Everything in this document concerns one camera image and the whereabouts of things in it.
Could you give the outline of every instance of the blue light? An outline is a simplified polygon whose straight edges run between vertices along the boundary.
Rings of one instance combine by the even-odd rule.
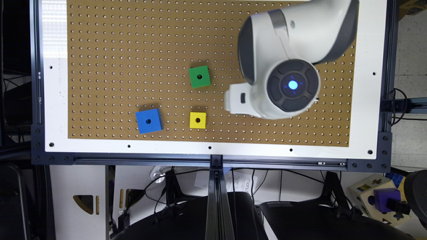
[[[292,80],[292,81],[290,81],[290,82],[288,83],[288,86],[289,86],[289,88],[290,88],[290,89],[295,90],[295,89],[297,89],[297,88],[298,88],[298,83],[297,83],[297,82],[295,82],[294,80]]]

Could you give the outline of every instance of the white border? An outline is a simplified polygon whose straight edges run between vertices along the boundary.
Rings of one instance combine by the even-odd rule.
[[[360,0],[349,147],[68,139],[67,2],[42,0],[46,151],[375,159],[387,0]]]

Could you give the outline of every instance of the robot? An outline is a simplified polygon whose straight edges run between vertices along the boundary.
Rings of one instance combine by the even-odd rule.
[[[224,109],[263,119],[299,115],[318,100],[313,66],[334,61],[357,30],[358,0],[312,0],[250,16],[238,39],[246,83],[230,85]]]

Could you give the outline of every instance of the purple object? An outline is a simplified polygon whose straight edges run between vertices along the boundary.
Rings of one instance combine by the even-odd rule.
[[[375,208],[382,213],[388,213],[393,210],[387,207],[388,199],[395,199],[400,201],[400,191],[394,188],[389,189],[374,189],[375,194]]]

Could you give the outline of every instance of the brown pegboard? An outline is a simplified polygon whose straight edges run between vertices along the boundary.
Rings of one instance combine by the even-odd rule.
[[[240,27],[254,13],[295,2],[68,0],[69,138],[271,143],[347,147],[355,47],[316,65],[319,102],[292,119],[230,115],[224,93],[245,80]],[[192,89],[207,65],[212,85]],[[163,131],[140,135],[135,112],[158,107]],[[189,113],[206,112],[206,129]]]

